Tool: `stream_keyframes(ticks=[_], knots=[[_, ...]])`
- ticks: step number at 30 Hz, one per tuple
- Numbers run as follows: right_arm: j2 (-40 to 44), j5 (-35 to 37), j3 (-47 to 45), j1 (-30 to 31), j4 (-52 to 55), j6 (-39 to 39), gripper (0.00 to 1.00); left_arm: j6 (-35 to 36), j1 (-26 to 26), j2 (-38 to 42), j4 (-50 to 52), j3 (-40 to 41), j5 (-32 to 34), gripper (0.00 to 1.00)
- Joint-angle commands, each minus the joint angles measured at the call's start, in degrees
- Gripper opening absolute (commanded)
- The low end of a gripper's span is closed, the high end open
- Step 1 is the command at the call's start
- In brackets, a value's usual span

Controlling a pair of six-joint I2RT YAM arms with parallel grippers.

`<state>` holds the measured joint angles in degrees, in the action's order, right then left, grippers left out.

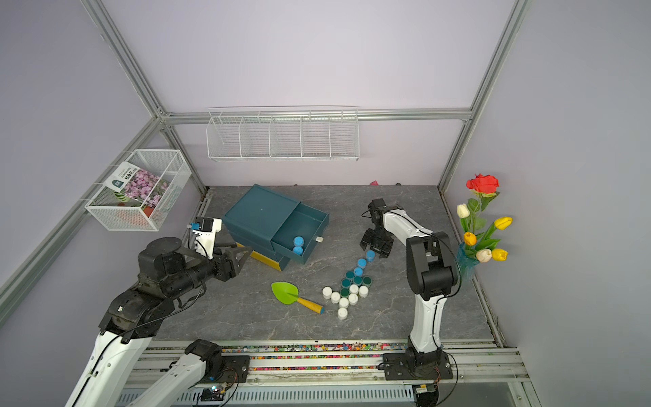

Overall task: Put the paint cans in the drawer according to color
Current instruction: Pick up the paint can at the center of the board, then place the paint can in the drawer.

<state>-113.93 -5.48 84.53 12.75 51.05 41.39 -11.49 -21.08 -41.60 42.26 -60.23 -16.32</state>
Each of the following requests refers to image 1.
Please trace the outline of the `teal top drawer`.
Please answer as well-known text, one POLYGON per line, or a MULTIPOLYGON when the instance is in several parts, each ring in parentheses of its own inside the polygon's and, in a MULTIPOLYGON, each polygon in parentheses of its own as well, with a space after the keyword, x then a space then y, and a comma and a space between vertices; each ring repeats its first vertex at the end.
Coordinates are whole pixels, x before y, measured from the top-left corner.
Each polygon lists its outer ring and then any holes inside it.
POLYGON ((323 235, 328 223, 329 215, 327 213, 299 203, 271 239, 271 245, 277 254, 304 265, 309 261, 310 255, 316 248, 317 237, 323 235), (293 251, 296 237, 303 239, 301 254, 293 251))

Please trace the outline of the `teal drawer cabinet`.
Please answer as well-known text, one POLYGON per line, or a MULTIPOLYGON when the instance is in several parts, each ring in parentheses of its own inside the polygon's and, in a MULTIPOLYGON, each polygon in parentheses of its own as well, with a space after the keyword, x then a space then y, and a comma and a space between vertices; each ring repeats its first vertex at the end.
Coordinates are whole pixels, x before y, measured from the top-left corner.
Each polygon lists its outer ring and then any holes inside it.
POLYGON ((222 220, 236 243, 280 260, 283 255, 274 251, 271 239, 298 204, 295 198, 255 184, 222 220))

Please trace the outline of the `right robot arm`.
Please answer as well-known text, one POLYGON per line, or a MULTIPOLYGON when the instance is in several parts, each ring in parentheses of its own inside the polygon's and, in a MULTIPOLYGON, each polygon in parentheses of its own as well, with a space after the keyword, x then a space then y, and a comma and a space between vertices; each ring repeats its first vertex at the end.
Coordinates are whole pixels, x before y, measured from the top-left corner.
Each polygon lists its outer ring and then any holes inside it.
POLYGON ((382 258, 395 241, 405 246, 406 277, 415 295, 415 319, 402 353, 384 354, 379 369, 387 381, 451 379, 450 354, 443 350, 441 323, 444 305, 460 285, 449 236, 433 232, 413 220, 402 207, 381 198, 372 200, 368 213, 374 227, 367 229, 360 247, 382 258))

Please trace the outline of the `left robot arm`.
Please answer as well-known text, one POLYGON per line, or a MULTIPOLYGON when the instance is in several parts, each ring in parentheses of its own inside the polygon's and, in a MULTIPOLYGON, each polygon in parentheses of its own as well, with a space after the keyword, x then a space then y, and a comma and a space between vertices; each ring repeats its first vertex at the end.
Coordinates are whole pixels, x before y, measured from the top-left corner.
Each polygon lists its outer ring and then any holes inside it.
MULTIPOLYGON (((177 237, 152 241, 138 256, 137 282, 111 302, 101 320, 93 352, 66 404, 114 406, 164 320, 189 310, 209 280, 236 277, 251 254, 250 247, 237 244, 209 253, 188 249, 177 237)), ((247 356, 224 356, 220 345, 197 339, 133 405, 171 406, 199 383, 235 393, 247 381, 249 364, 247 356)))

